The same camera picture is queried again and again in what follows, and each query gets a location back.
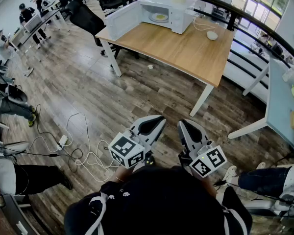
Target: power strip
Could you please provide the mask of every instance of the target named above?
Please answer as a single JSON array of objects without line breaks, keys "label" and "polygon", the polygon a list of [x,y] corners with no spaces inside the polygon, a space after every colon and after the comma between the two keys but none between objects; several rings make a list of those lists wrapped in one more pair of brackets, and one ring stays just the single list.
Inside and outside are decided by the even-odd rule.
[{"label": "power strip", "polygon": [[[68,137],[65,136],[65,135],[62,135],[62,138],[60,139],[59,144],[61,146],[64,146],[65,143],[67,142],[67,140],[68,140]],[[57,148],[58,148],[59,151],[62,150],[62,148],[60,147],[60,145],[57,145]]]}]

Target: light blue table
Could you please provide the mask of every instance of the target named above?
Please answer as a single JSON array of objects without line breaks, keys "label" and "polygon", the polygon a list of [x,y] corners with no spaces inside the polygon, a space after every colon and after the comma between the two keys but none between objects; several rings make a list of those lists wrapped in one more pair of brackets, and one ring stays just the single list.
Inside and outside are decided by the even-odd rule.
[{"label": "light blue table", "polygon": [[269,126],[278,133],[285,141],[294,147],[294,130],[291,128],[291,111],[294,111],[294,97],[291,92],[294,84],[294,76],[286,83],[282,75],[286,71],[282,62],[270,59],[268,66],[255,79],[253,84],[247,88],[243,95],[250,90],[269,72],[269,90],[265,117],[240,130],[228,135],[234,139],[250,132]]}]

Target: railing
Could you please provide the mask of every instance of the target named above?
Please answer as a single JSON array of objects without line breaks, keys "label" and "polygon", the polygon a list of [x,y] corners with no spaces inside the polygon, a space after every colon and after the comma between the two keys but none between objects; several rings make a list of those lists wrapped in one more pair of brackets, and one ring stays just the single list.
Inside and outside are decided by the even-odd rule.
[{"label": "railing", "polygon": [[[277,34],[274,30],[272,30],[271,28],[269,28],[267,25],[265,25],[264,23],[260,22],[259,20],[255,19],[253,16],[251,16],[250,14],[247,14],[246,12],[228,4],[225,3],[221,0],[200,0],[203,2],[207,2],[210,3],[212,5],[215,5],[217,7],[223,8],[226,11],[231,13],[230,19],[229,20],[224,20],[224,19],[220,19],[219,17],[216,17],[215,15],[209,14],[207,12],[198,10],[198,9],[194,9],[194,11],[209,16],[213,19],[216,19],[224,24],[227,24],[227,29],[228,30],[238,30],[240,32],[242,32],[243,34],[247,35],[248,37],[252,38],[254,41],[256,41],[257,43],[259,43],[261,46],[263,46],[263,48],[265,48],[268,52],[270,52],[276,59],[282,61],[288,68],[290,68],[290,65],[283,59],[283,57],[281,57],[278,53],[276,53],[272,48],[268,47],[265,43],[263,43],[262,41],[260,41],[258,38],[254,37],[253,35],[251,35],[249,32],[239,28],[236,23],[235,20],[239,17],[245,18],[246,20],[250,21],[251,23],[253,23],[255,26],[259,27],[261,30],[263,30],[264,32],[266,32],[270,37],[272,37],[274,40],[276,40],[279,45],[281,45],[282,47],[284,47],[291,56],[293,56],[294,58],[294,48],[288,43],[286,42],[279,34]],[[256,55],[257,57],[259,57],[262,61],[264,61],[265,63],[268,63],[269,61],[264,58],[262,55],[260,55],[259,53],[257,53],[256,51],[254,51],[251,47],[247,46],[246,44],[242,43],[241,41],[237,40],[237,39],[233,39],[234,42],[238,43],[239,45],[241,45],[242,47],[248,49],[248,51],[250,51],[252,54]],[[237,51],[231,50],[231,53],[236,55],[237,57],[241,58],[242,60],[246,61],[247,63],[249,63],[250,65],[252,65],[256,70],[258,71],[262,71],[262,68],[259,67],[258,65],[256,65],[255,63],[253,63],[252,61],[250,61],[248,58],[244,57],[243,55],[239,54]],[[245,69],[242,65],[234,62],[233,60],[228,59],[228,62],[235,65],[237,68],[241,69],[242,71],[244,71],[246,74],[248,74],[249,76],[256,78],[256,75],[254,75],[252,72],[248,71],[247,69]],[[260,81],[260,83],[265,87],[268,88],[268,86],[263,82]]]}]

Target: plate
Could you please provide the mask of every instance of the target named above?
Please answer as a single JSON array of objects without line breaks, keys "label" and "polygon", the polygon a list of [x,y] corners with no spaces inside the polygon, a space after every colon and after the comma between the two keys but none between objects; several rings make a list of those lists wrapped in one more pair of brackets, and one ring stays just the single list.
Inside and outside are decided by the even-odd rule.
[{"label": "plate", "polygon": [[164,23],[169,20],[169,16],[160,13],[153,13],[149,16],[149,19],[157,23]]}]

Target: wooden floor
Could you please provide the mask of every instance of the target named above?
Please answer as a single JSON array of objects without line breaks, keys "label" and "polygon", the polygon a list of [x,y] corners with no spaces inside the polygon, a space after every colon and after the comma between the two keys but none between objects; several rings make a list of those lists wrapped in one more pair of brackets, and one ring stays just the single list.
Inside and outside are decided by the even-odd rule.
[{"label": "wooden floor", "polygon": [[[95,0],[87,2],[87,5],[103,17]],[[136,60],[131,53],[123,50],[117,58],[123,73],[119,78],[110,68],[108,59],[100,55],[93,37],[69,21],[68,25],[70,32],[58,31],[53,25],[47,27],[46,32],[51,39],[38,50],[41,62],[28,57],[24,54],[25,48],[21,48],[23,61],[35,68],[29,78],[20,75],[8,63],[11,76],[27,93],[29,103],[42,106],[40,130],[50,131],[60,140],[62,134],[67,135],[65,129],[69,116],[82,112],[87,118],[91,151],[95,152],[100,140],[110,142],[137,118],[162,114],[167,119],[166,128],[152,151],[159,165],[171,167],[179,163],[177,155],[182,150],[177,122],[181,118],[191,119],[202,125],[209,138],[221,145],[230,162],[213,175],[213,181],[222,179],[231,164],[248,171],[255,169],[260,162],[271,164],[289,152],[288,145],[269,128],[234,140],[227,138],[228,133],[265,115],[263,103],[252,96],[242,96],[242,90],[229,81],[222,79],[195,117],[190,117],[189,113],[204,89],[203,83],[147,57],[141,56]],[[147,67],[149,64],[153,64],[152,70]],[[5,142],[32,142],[39,136],[36,126],[29,128],[22,117],[2,116],[1,120],[10,127],[8,131],[3,131]],[[68,129],[74,141],[66,151],[71,153],[79,147],[86,154],[88,142],[84,118],[77,115],[71,120]],[[50,150],[56,150],[56,143],[50,135],[42,136]],[[30,152],[49,154],[42,139],[34,143]],[[104,145],[99,147],[98,155],[104,163],[110,163],[111,158]],[[94,180],[84,168],[79,167],[76,173],[72,173],[67,157],[18,155],[17,159],[20,164],[56,165],[71,179],[74,186],[71,191],[55,186],[30,197],[38,215],[56,235],[64,233],[63,217],[68,205],[98,191],[103,184]],[[99,181],[107,176],[99,166],[87,165],[87,168]],[[237,192],[244,202],[255,198],[255,194],[250,192],[240,189]],[[280,229],[277,220],[254,218],[252,234],[274,234]]]}]

